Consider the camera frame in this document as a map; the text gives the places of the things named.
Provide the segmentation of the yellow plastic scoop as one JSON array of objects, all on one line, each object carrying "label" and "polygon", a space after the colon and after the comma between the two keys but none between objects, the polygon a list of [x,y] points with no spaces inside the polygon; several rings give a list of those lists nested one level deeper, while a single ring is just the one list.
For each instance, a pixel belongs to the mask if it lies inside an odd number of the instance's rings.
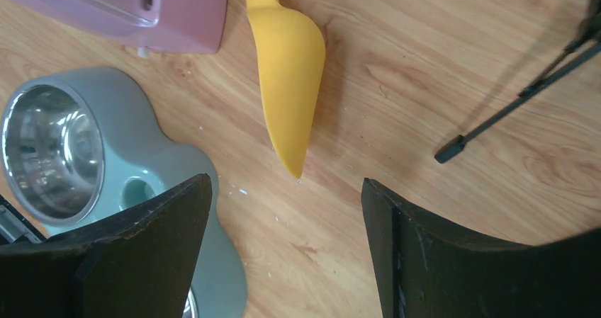
[{"label": "yellow plastic scoop", "polygon": [[325,39],[308,16],[279,0],[245,1],[266,128],[281,163],[300,179],[325,66]]}]

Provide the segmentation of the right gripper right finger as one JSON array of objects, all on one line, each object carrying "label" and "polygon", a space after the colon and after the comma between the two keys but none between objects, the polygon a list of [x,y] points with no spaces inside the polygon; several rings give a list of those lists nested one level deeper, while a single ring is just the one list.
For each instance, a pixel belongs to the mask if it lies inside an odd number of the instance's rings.
[{"label": "right gripper right finger", "polygon": [[599,317],[600,230],[538,246],[489,236],[367,178],[366,233],[384,317]]}]

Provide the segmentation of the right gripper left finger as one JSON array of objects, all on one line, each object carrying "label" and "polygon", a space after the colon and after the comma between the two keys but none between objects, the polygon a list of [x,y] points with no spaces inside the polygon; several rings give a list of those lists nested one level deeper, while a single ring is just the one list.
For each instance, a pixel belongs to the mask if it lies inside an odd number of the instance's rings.
[{"label": "right gripper left finger", "polygon": [[199,174],[50,238],[2,200],[1,316],[182,317],[212,195]]}]

